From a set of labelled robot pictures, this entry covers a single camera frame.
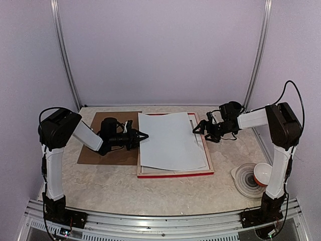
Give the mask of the brown backing board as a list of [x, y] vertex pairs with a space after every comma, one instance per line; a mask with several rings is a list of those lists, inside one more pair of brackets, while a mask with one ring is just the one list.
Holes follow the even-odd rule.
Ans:
[[[105, 118], [114, 117], [123, 124], [127, 120], [133, 120], [132, 127], [138, 130], [138, 113], [142, 113], [142, 111], [97, 112], [90, 127], [97, 133], [101, 128], [101, 122]], [[117, 148], [113, 147], [113, 151], [101, 156], [83, 145], [77, 163], [89, 165], [137, 165], [139, 148], [128, 151], [124, 147], [121, 150], [114, 151]]]

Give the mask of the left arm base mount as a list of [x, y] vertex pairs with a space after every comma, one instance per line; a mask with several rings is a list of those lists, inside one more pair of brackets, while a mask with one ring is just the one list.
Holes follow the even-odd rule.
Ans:
[[85, 212], [67, 209], [62, 217], [50, 211], [45, 211], [45, 219], [53, 223], [84, 229], [88, 214]]

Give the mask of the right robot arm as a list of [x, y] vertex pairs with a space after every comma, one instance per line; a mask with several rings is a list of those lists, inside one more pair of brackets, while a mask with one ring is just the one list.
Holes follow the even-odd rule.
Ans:
[[303, 133], [304, 121], [299, 121], [287, 102], [279, 99], [250, 112], [236, 101], [219, 106], [222, 122], [217, 123], [211, 112], [198, 123], [194, 134], [204, 135], [207, 141], [218, 143], [225, 134], [236, 135], [240, 130], [268, 126], [274, 145], [271, 176], [262, 194], [259, 209], [240, 213], [243, 226], [255, 226], [281, 220], [285, 216], [281, 206], [289, 200], [287, 180], [292, 170], [293, 154]]

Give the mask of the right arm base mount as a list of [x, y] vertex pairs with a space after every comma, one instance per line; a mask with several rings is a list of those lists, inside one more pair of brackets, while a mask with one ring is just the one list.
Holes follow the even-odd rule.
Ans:
[[246, 210], [239, 214], [243, 228], [254, 227], [283, 218], [282, 212], [268, 213], [266, 215], [260, 209]]

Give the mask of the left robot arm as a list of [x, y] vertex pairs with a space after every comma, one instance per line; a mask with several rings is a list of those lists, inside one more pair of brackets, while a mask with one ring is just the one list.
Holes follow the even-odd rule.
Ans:
[[39, 118], [38, 126], [45, 185], [43, 213], [45, 220], [66, 223], [73, 218], [72, 212], [66, 208], [62, 185], [62, 158], [69, 139], [75, 137], [91, 151], [105, 156], [114, 147], [128, 151], [134, 149], [149, 136], [134, 129], [131, 120], [122, 124], [114, 117], [105, 118], [100, 130], [95, 133], [80, 114], [64, 107], [53, 107], [51, 110], [51, 115]]

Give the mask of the red wooden picture frame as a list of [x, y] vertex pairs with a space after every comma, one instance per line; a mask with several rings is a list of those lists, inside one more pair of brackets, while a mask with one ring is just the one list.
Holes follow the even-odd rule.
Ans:
[[140, 142], [138, 178], [173, 178], [214, 174], [207, 143], [193, 134], [195, 112], [138, 114], [138, 127], [149, 135]]

